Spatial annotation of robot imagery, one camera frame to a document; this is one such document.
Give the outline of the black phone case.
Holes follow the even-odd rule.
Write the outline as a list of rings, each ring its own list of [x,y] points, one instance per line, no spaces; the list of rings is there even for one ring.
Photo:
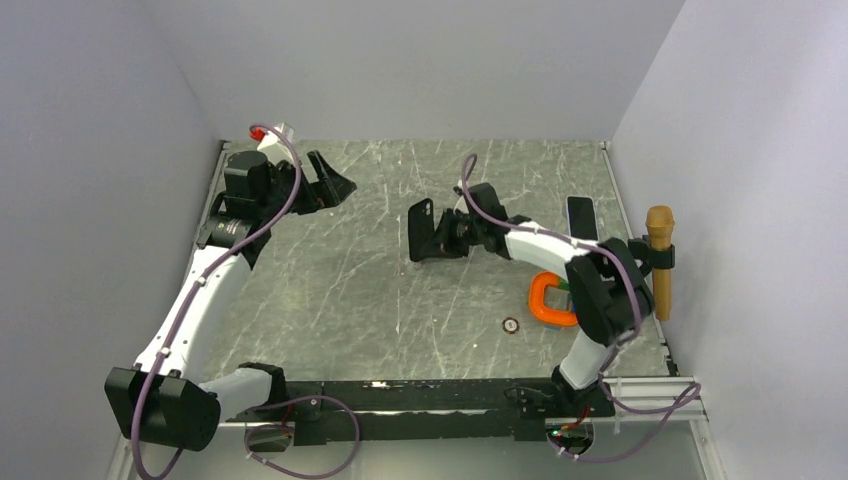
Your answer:
[[[407,211],[407,237],[409,258],[420,262],[435,255],[433,238],[433,201],[425,198],[413,204]]]

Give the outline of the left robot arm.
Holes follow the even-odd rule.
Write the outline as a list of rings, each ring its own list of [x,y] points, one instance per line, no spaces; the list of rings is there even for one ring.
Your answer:
[[[337,207],[357,189],[319,151],[308,152],[307,159],[317,175],[314,182],[297,173],[291,161],[272,162],[257,150],[229,158],[223,188],[165,321],[132,367],[113,368],[105,381],[126,439],[201,451],[222,421],[249,410],[272,420],[285,411],[290,396],[278,366],[246,362],[216,380],[198,378],[231,303],[271,238],[272,218],[284,205],[298,215]]]

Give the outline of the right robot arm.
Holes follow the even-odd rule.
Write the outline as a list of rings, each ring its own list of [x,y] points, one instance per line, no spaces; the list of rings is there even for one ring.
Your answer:
[[[429,198],[408,209],[411,261],[462,258],[481,246],[565,280],[579,331],[553,372],[551,399],[560,413],[578,414],[589,404],[589,388],[615,349],[637,336],[654,311],[655,299],[645,281],[651,270],[645,242],[573,239],[528,217],[509,216],[488,183],[474,185],[462,196],[461,207],[445,209],[439,218]]]

